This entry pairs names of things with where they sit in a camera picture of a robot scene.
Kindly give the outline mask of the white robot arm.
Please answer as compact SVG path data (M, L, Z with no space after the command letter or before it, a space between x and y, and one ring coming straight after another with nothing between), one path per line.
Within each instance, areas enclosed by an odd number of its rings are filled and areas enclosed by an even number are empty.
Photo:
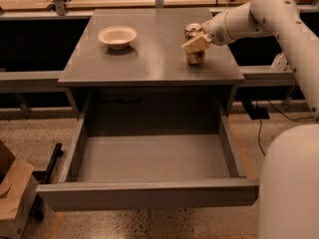
M187 53L242 38L272 36L287 59L286 73L273 71L270 88L293 86L319 117L319 39L300 19L294 0L250 0L202 24L185 41ZM292 127L269 145L259 181L257 239L319 239L319 124Z

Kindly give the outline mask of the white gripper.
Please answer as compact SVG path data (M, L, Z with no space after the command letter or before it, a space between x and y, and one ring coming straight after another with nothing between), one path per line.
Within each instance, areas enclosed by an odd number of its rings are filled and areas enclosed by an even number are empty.
M229 43L229 36L225 27L225 13L218 13L204 22L198 34L181 45L186 53L195 53L209 48L210 43L223 46Z

